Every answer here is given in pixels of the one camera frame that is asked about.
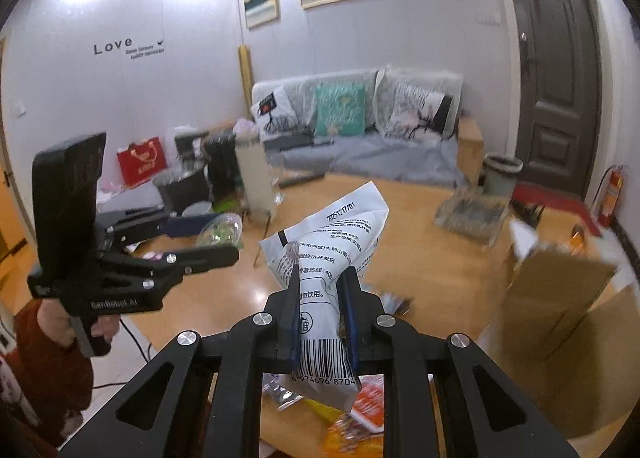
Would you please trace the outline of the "person's left hand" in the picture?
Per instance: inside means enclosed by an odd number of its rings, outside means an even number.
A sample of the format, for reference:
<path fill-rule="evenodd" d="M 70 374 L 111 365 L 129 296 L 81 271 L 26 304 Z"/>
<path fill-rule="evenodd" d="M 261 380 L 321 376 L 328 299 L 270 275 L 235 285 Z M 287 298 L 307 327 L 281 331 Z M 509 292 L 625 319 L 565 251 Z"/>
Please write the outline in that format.
<path fill-rule="evenodd" d="M 102 337 L 111 342 L 119 330 L 120 317 L 117 315 L 99 317 L 91 327 L 91 335 Z M 70 315 L 55 299 L 42 300 L 37 313 L 38 326 L 53 342 L 68 348 L 76 339 L 76 334 L 70 321 Z"/>

